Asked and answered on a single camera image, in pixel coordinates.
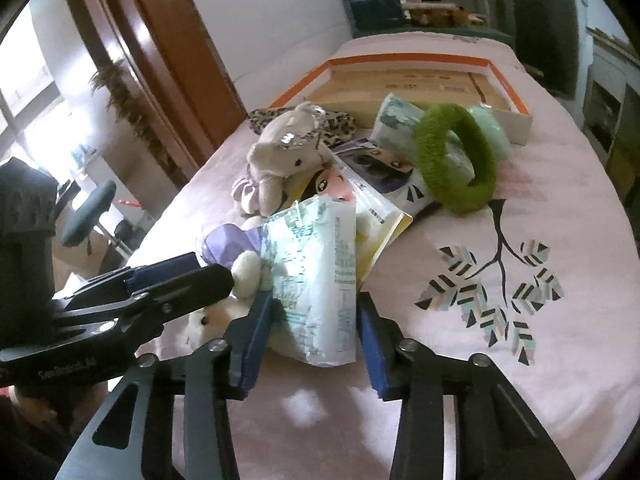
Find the face mask package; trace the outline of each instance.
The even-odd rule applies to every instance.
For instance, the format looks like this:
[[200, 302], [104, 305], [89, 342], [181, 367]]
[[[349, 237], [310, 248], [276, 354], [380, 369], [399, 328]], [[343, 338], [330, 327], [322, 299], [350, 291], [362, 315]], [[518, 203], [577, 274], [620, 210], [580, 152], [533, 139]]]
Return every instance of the face mask package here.
[[269, 346], [319, 367], [355, 361], [355, 205], [313, 196], [271, 216], [263, 234], [265, 274], [282, 303]]

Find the green ring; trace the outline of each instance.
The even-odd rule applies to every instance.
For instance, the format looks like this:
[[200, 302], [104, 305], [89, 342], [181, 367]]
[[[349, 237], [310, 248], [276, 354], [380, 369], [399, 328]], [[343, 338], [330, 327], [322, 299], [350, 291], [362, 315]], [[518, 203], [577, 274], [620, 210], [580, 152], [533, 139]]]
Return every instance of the green ring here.
[[[446, 136], [452, 130], [474, 167], [475, 178], [461, 184], [451, 177], [445, 156]], [[424, 182], [444, 207], [455, 213], [483, 208], [494, 195], [495, 157], [473, 116], [457, 104], [429, 108], [415, 125], [418, 168]]]

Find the bolt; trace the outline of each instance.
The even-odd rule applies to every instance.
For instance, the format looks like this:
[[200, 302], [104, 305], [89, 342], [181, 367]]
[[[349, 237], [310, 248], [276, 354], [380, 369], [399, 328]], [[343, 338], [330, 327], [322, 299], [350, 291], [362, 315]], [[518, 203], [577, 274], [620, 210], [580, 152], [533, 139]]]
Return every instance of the bolt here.
[[158, 362], [158, 356], [156, 354], [142, 354], [138, 358], [138, 366], [140, 368], [149, 368], [150, 366]]
[[420, 346], [420, 343], [415, 339], [402, 339], [398, 348], [404, 352], [415, 352], [418, 349], [418, 346]]
[[488, 366], [491, 366], [492, 361], [489, 359], [489, 356], [485, 354], [474, 354], [471, 358], [471, 362], [481, 368], [487, 368]]
[[212, 352], [222, 352], [229, 346], [224, 339], [212, 339], [209, 341], [209, 350]]

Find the stuffed elephant toy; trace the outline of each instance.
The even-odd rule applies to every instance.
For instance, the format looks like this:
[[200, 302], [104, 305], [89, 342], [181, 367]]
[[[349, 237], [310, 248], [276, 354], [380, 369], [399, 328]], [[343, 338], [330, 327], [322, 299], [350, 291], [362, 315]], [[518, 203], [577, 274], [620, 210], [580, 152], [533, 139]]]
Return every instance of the stuffed elephant toy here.
[[247, 155], [246, 176], [236, 180], [232, 195], [243, 213], [267, 217], [282, 205], [284, 180], [320, 168], [331, 151], [318, 136], [323, 110], [305, 102], [271, 121]]

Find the orange-rimmed box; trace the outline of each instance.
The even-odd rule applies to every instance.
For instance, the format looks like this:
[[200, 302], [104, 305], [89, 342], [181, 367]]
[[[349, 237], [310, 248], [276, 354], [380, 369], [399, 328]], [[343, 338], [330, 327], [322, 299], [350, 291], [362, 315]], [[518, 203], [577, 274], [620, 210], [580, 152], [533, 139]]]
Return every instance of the orange-rimmed box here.
[[[452, 78], [457, 81], [468, 77], [469, 84], [448, 84], [445, 79], [439, 85], [440, 92], [432, 82], [427, 90], [427, 84], [420, 86], [420, 81], [426, 82], [428, 73], [436, 78], [438, 74], [459, 75]], [[390, 84], [394, 75], [398, 82]], [[403, 52], [334, 57], [307, 73], [271, 107], [311, 100], [329, 110], [353, 114], [359, 127], [370, 128], [390, 92], [421, 108], [435, 102], [464, 106], [485, 102], [492, 105], [496, 120], [513, 144], [526, 144], [529, 139], [532, 117], [520, 96], [490, 60], [471, 56]], [[474, 93], [477, 102], [472, 102]]]

